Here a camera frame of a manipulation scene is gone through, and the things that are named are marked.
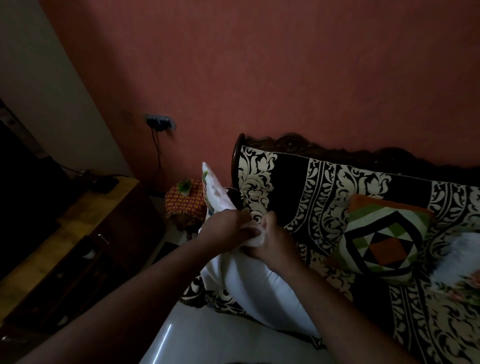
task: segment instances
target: electrical outlet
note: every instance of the electrical outlet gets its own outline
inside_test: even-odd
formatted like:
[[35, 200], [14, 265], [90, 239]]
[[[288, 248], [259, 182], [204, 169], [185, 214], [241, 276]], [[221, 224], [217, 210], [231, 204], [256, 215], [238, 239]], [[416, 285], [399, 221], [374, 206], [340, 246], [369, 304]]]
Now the electrical outlet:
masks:
[[146, 114], [145, 120], [149, 127], [158, 132], [168, 129], [175, 130], [177, 128], [177, 125], [169, 116]]

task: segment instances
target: small potted plant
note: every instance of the small potted plant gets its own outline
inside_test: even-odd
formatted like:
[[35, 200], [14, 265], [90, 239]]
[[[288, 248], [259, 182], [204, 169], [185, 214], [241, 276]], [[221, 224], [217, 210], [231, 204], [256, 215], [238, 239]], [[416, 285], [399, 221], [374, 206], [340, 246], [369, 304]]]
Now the small potted plant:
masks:
[[183, 180], [177, 183], [177, 191], [182, 194], [182, 196], [188, 197], [190, 191], [192, 190], [192, 181]]

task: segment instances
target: white wall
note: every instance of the white wall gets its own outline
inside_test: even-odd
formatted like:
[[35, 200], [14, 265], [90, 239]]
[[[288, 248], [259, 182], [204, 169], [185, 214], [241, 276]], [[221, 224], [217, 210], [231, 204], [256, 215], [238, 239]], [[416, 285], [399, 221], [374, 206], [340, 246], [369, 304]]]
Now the white wall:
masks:
[[0, 0], [0, 98], [59, 163], [132, 174], [36, 0]]

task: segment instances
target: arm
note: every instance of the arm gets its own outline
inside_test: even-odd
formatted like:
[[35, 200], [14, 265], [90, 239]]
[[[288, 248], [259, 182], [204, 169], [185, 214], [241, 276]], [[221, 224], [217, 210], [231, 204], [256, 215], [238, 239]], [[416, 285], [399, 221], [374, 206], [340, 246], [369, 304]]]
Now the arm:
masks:
[[133, 277], [20, 363], [138, 363], [185, 287], [220, 253], [252, 236], [248, 214], [213, 215], [198, 238]]
[[304, 265], [290, 234], [277, 226], [274, 212], [264, 216], [262, 225], [266, 227], [265, 243], [246, 253], [263, 260], [292, 288], [339, 363], [415, 362], [399, 344]]

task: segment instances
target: red patterned cloth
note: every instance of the red patterned cloth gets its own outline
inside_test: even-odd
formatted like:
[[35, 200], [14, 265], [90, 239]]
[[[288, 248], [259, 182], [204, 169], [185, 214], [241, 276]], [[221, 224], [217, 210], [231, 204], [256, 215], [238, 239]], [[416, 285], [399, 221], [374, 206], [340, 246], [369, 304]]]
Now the red patterned cloth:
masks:
[[192, 189], [190, 194], [185, 197], [177, 191], [177, 186], [173, 186], [165, 194], [165, 209], [167, 218], [172, 215], [187, 214], [200, 220], [205, 220], [206, 205], [202, 181], [191, 180]]

